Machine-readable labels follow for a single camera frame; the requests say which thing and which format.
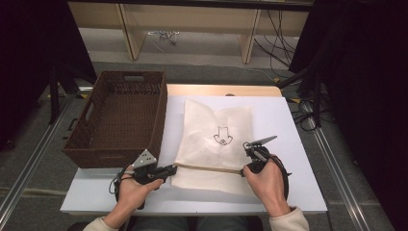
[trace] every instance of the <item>gray floor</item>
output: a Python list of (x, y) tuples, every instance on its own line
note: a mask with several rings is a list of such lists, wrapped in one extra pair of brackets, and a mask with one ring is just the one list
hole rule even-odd
[[(290, 75), (284, 65), (271, 62), (269, 55), (257, 45), (254, 45), (251, 63), (243, 64), (236, 35), (180, 33), (176, 45), (152, 35), (146, 38), (139, 58), (130, 61), (120, 31), (81, 29), (81, 33), (97, 73), (106, 69), (164, 69), (168, 73), (168, 81), (173, 83), (242, 85), (273, 85), (272, 79), (276, 75), (270, 71), (271, 66), (280, 75)], [(257, 40), (270, 48), (264, 37), (258, 37)], [(292, 46), (296, 45), (296, 38), (287, 40)], [(283, 53), (276, 55), (285, 60)], [(283, 90), (283, 94), (289, 98), (296, 97), (295, 89), (296, 85), (289, 86)], [(44, 93), (40, 99), (41, 107), (33, 110), (22, 125), (19, 136), (14, 138), (16, 148), (4, 148), (1, 151), (0, 202), (3, 202), (8, 189), (16, 181), (47, 129), (50, 110), (47, 94)], [(78, 116), (85, 102), (80, 98), (73, 100), (25, 193), (16, 204), (5, 230), (66, 230), (74, 222), (93, 219), (60, 212), (64, 195), (76, 171), (76, 166), (65, 157), (61, 149), (69, 135), (68, 128), (72, 119)], [(289, 103), (289, 107), (293, 112), (298, 110), (298, 104)], [(370, 229), (393, 230), (364, 175), (352, 163), (352, 155), (337, 125), (330, 121), (330, 114), (324, 115), (321, 132), (327, 138), (341, 173)], [(326, 214), (306, 215), (311, 230), (356, 230), (353, 216), (347, 210), (319, 147), (316, 132), (306, 132), (299, 125), (298, 132), (329, 210)], [(262, 216), (262, 219), (267, 224), (268, 217)], [(267, 225), (264, 226), (265, 230), (270, 230)]]

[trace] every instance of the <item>floor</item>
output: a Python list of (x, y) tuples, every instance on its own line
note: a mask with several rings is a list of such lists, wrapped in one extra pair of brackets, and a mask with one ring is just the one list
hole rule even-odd
[[(116, 30), (81, 29), (89, 56), (95, 63), (95, 70), (108, 64), (174, 64), (188, 66), (228, 66), (240, 71), (249, 71), (262, 76), (266, 85), (273, 85), (276, 77), (280, 80), (291, 73), (287, 67), (271, 59), (262, 49), (254, 44), (250, 64), (243, 64), (241, 50), (236, 35), (179, 33), (176, 44), (168, 38), (160, 38), (154, 34), (146, 38), (140, 56), (130, 61), (123, 34)], [(262, 36), (256, 40), (266, 49), (271, 44)], [(286, 38), (288, 44), (295, 47), (297, 38)], [(282, 50), (275, 49), (274, 54), (287, 60)], [(283, 90), (284, 96), (295, 98), (296, 84)], [(21, 178), (21, 170), (30, 161), (41, 136), (47, 133), (49, 114), (49, 98), (45, 92), (40, 99), (41, 107), (34, 110), (30, 118), (22, 125), (20, 135), (15, 138), (15, 149), (2, 150), (0, 155), (0, 202), (14, 182)], [(85, 100), (72, 99), (66, 117), (77, 116)], [(308, 104), (288, 103), (292, 112), (301, 109), (309, 110)], [(312, 169), (318, 180), (328, 212), (325, 214), (306, 215), (311, 230), (394, 230), (387, 216), (371, 191), (363, 173), (353, 163), (352, 154), (347, 148), (341, 132), (331, 115), (321, 115), (321, 128), (307, 131), (313, 127), (313, 120), (305, 120), (297, 124)], [(66, 230), (78, 221), (92, 220), (94, 217), (74, 217), (60, 212), (64, 195), (76, 171), (61, 149), (69, 135), (72, 119), (64, 119), (53, 132), (53, 140), (47, 145), (43, 157), (38, 160), (37, 170), (32, 176), (26, 176), (27, 187), (9, 214), (4, 230)], [(267, 224), (268, 217), (261, 216)]]

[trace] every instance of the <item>wicker basket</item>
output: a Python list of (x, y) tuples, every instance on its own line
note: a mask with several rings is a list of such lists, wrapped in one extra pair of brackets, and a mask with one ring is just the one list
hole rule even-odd
[(166, 77), (159, 71), (105, 71), (64, 149), (78, 167), (124, 167), (144, 149), (159, 159)]

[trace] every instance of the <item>drawstring bag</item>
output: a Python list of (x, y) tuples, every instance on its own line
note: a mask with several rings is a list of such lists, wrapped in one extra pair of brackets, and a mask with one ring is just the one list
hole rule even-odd
[(186, 99), (184, 130), (171, 185), (253, 195), (240, 170), (251, 162), (242, 145), (252, 141), (250, 107), (210, 107)]

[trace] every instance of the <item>person's right hand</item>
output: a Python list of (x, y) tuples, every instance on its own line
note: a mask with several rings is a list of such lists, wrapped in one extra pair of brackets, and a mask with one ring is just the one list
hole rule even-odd
[(271, 217), (281, 217), (291, 212), (284, 195), (282, 172), (275, 162), (269, 160), (258, 174), (244, 166), (243, 174)]

